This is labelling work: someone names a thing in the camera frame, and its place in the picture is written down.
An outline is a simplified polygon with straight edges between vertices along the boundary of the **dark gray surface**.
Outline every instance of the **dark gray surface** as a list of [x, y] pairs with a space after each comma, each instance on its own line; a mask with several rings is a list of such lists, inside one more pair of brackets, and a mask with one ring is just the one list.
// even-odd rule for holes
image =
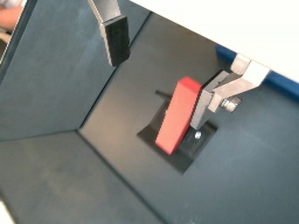
[[148, 203], [177, 224], [297, 223], [299, 105], [267, 87], [243, 94], [233, 114], [181, 175], [136, 137], [163, 100], [189, 75], [219, 69], [213, 44], [151, 17], [85, 123], [81, 135]]
[[155, 224], [75, 132], [0, 143], [0, 187], [20, 224]]
[[[128, 0], [119, 5], [132, 40], [148, 11]], [[0, 70], [0, 140], [77, 129], [115, 70], [88, 0], [37, 1], [28, 24], [20, 21]]]

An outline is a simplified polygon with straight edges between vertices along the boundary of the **red block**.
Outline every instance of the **red block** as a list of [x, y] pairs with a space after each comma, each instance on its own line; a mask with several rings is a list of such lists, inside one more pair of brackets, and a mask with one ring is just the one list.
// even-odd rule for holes
[[192, 78], [179, 80], [173, 90], [172, 101], [163, 119], [163, 125], [155, 140], [156, 145], [167, 154], [172, 154], [185, 131], [191, 125], [192, 109], [195, 107], [201, 84]]

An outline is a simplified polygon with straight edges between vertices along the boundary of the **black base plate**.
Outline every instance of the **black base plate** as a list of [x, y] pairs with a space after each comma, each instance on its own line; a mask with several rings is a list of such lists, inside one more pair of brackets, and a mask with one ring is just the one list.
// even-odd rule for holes
[[[189, 127], [177, 147], [177, 150], [172, 155], [168, 155], [155, 144], [155, 139], [163, 124], [164, 113], [169, 106], [171, 97], [168, 94], [161, 94], [161, 92], [156, 93], [164, 98], [163, 106], [159, 108], [153, 120], [136, 135], [151, 146], [151, 149], [159, 153], [159, 155], [172, 165], [172, 167], [180, 173], [184, 173], [188, 167], [191, 166], [195, 158], [199, 156], [203, 147], [211, 140], [216, 128], [208, 122], [204, 123], [199, 130]], [[195, 134], [197, 131], [200, 132], [199, 139], [195, 138]]]

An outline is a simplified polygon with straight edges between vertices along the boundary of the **black metal plate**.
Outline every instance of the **black metal plate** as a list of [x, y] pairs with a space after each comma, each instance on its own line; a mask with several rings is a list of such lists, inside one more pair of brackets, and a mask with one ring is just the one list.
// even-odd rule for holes
[[101, 36], [105, 39], [108, 63], [119, 66], [129, 57], [129, 37], [127, 17], [119, 16], [101, 24]]
[[[172, 167], [184, 173], [191, 166], [195, 158], [199, 156], [201, 149], [211, 140], [211, 137], [216, 131], [216, 128], [205, 122], [199, 130], [192, 127], [188, 128], [183, 137], [177, 150], [172, 155], [164, 153], [160, 147], [155, 144], [155, 139], [163, 124], [164, 113], [169, 106], [169, 99], [167, 94], [156, 92], [164, 98], [163, 106], [159, 108], [153, 120], [144, 127], [144, 129], [136, 134], [143, 141], [151, 146], [151, 149], [164, 158], [164, 160], [172, 165]], [[200, 138], [195, 138], [196, 132], [200, 132]]]

